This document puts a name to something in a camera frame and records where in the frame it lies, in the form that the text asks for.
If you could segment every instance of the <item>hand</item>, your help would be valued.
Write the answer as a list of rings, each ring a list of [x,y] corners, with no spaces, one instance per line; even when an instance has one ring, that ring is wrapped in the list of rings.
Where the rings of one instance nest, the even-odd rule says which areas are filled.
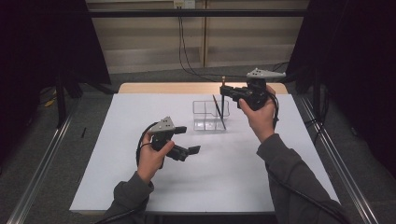
[[[270,86],[267,85],[266,88],[269,92],[275,94],[275,91]],[[252,110],[248,106],[248,103],[242,98],[239,100],[239,105],[247,116],[250,128],[259,138],[261,143],[274,134],[273,120],[275,105],[270,98],[268,98],[267,102],[265,102],[265,105],[261,109],[256,111]]]
[[[147,144],[151,140],[152,133],[147,132],[143,137],[142,144]],[[163,158],[172,149],[175,142],[169,141],[160,151],[154,150],[151,144],[145,145],[140,150],[139,166],[137,167],[137,174],[140,178],[148,184],[151,178],[154,177],[157,170],[163,163]]]

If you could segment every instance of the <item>wall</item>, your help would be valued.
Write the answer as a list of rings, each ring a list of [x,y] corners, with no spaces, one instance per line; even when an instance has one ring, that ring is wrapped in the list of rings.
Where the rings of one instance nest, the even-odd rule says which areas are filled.
[[[87,0],[89,9],[171,9],[173,1]],[[305,9],[307,0],[197,0],[196,8]],[[110,74],[178,69],[178,18],[92,19]],[[182,18],[192,67],[282,63],[303,18]],[[184,55],[181,61],[187,66]]]

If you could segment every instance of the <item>gray sleeve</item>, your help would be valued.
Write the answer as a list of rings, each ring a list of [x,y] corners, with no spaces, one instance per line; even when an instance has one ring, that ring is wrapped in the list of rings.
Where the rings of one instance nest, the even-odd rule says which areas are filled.
[[[300,155],[285,146],[278,134],[273,134],[259,146],[257,154],[266,162],[267,171],[292,189],[345,215],[343,207],[333,201]],[[271,196],[279,223],[339,223],[322,209],[285,189],[269,178]]]
[[[117,221],[111,223],[144,223],[143,213],[146,210],[146,204],[152,191],[154,191],[152,183],[150,182],[147,185],[135,172],[128,182],[121,181],[114,188],[114,201],[105,212],[104,218],[114,217],[139,208],[139,213],[117,219]]]

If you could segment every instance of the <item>table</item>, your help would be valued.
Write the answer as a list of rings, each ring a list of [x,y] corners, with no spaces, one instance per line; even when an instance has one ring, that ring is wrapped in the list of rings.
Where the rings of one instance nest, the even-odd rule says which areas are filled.
[[[277,95],[280,121],[276,132],[302,156],[331,198],[338,201],[292,97],[282,84],[269,85],[284,93]],[[196,132],[191,127],[191,101],[211,99],[212,93],[219,93],[219,83],[127,83],[120,92],[113,97],[71,211],[106,211],[114,187],[129,179],[136,169],[134,148],[141,132],[153,121],[170,115],[176,126],[188,127],[173,140],[182,147],[200,145],[201,151],[184,162],[165,160],[153,178],[156,189],[150,195],[149,214],[274,212],[264,162],[255,154],[259,141],[236,102],[229,101],[227,131]]]

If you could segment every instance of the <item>person's left hand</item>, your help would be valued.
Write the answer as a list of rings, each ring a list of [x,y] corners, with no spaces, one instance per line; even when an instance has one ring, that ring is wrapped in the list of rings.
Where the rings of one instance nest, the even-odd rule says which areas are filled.
[[[152,133],[147,132],[143,137],[142,145],[150,142]],[[145,145],[140,150],[139,166],[137,167],[137,174],[145,182],[149,183],[151,178],[154,177],[157,170],[163,163],[163,158],[175,145],[174,141],[166,143],[160,151],[154,150],[151,144]]]

